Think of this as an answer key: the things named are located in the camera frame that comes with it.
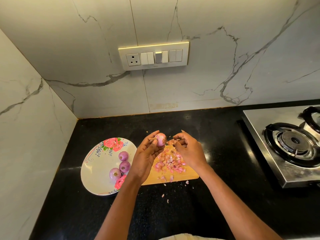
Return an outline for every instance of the power outlet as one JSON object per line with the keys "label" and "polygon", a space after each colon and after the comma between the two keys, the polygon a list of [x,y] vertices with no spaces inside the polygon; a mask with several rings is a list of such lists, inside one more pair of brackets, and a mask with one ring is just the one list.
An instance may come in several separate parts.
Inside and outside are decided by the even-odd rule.
{"label": "power outlet", "polygon": [[126,56],[127,56],[128,65],[129,65],[129,66],[141,65],[139,53],[137,53],[137,54],[130,54],[130,55],[126,55]]}

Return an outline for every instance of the forearm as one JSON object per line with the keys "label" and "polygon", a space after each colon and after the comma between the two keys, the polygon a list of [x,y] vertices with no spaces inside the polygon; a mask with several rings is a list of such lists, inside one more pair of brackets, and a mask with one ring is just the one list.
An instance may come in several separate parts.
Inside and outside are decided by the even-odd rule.
{"label": "forearm", "polygon": [[281,239],[222,181],[209,166],[197,170],[237,240]]}
{"label": "forearm", "polygon": [[130,173],[118,192],[95,240],[126,240],[140,184]]}

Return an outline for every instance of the floral plate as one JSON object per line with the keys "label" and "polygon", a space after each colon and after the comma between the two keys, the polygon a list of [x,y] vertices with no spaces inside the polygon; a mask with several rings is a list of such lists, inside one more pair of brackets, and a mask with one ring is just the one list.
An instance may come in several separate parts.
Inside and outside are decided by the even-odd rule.
{"label": "floral plate", "polygon": [[86,155],[81,167],[81,181],[84,187],[100,196],[117,193],[119,182],[111,180],[109,172],[112,168],[119,168],[120,152],[126,151],[129,154],[128,162],[132,164],[136,150],[131,141],[118,137],[106,139],[94,146]]}

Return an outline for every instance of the peeled onion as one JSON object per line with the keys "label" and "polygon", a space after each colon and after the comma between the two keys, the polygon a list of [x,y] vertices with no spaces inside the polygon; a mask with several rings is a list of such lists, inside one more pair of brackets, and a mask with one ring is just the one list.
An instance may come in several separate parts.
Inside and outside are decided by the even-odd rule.
{"label": "peeled onion", "polygon": [[155,138],[157,139],[158,143],[157,146],[158,147],[162,147],[166,144],[167,142],[167,137],[164,133],[158,133],[155,135]]}
{"label": "peeled onion", "polygon": [[121,177],[120,170],[118,168],[111,169],[110,172],[109,172],[109,177],[112,180],[117,181]]}
{"label": "peeled onion", "polygon": [[129,158],[129,154],[127,152],[120,152],[119,153],[119,159],[121,161],[127,161]]}
{"label": "peeled onion", "polygon": [[128,162],[128,161],[123,161],[123,162],[120,163],[120,165],[119,165],[119,169],[120,169],[120,171],[123,172],[123,173],[128,172],[129,169],[130,169],[130,167],[131,167],[131,164],[130,164],[130,162]]}

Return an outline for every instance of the black countertop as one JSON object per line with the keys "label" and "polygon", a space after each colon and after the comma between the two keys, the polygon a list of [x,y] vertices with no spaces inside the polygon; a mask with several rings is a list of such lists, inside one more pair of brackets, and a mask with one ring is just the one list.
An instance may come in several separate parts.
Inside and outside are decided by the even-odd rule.
{"label": "black countertop", "polygon": [[[320,100],[79,120],[30,239],[94,239],[114,196],[82,185],[80,169],[99,142],[123,137],[138,146],[146,131],[185,130],[203,145],[210,165],[283,238],[320,236],[320,188],[282,189],[241,117],[245,109],[319,104]],[[179,233],[234,239],[202,179],[142,186],[128,239],[158,240]]]}

